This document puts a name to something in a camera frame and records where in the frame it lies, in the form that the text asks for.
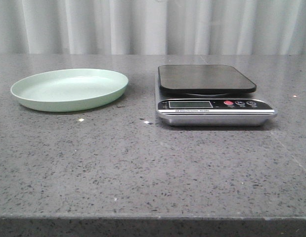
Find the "white pleated curtain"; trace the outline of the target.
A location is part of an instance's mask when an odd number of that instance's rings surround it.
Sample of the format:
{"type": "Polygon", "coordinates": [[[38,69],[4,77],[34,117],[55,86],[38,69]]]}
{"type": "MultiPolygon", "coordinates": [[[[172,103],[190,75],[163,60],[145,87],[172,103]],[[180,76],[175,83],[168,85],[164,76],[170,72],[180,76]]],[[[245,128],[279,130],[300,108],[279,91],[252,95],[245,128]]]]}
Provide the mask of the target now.
{"type": "Polygon", "coordinates": [[[306,0],[0,0],[0,53],[306,54],[306,0]]]}

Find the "light green round plate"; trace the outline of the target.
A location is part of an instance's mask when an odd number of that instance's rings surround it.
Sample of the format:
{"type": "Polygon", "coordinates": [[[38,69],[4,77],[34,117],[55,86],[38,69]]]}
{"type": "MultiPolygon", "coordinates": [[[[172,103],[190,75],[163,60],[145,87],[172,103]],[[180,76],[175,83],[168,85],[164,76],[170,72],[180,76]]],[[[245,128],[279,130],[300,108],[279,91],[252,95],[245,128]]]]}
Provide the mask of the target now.
{"type": "Polygon", "coordinates": [[[115,71],[66,69],[32,75],[16,82],[11,94],[23,106],[44,112],[74,112],[107,105],[129,83],[115,71]]]}

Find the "silver black kitchen scale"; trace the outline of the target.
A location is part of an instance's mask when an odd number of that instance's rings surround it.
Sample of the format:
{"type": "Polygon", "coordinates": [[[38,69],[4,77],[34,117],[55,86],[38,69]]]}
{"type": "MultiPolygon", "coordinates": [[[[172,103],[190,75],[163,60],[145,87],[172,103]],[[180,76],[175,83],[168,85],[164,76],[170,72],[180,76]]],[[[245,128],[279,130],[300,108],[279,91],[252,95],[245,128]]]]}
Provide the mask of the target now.
{"type": "Polygon", "coordinates": [[[172,126],[260,126],[277,115],[256,99],[257,86],[228,65],[162,65],[155,79],[157,115],[172,126]]]}

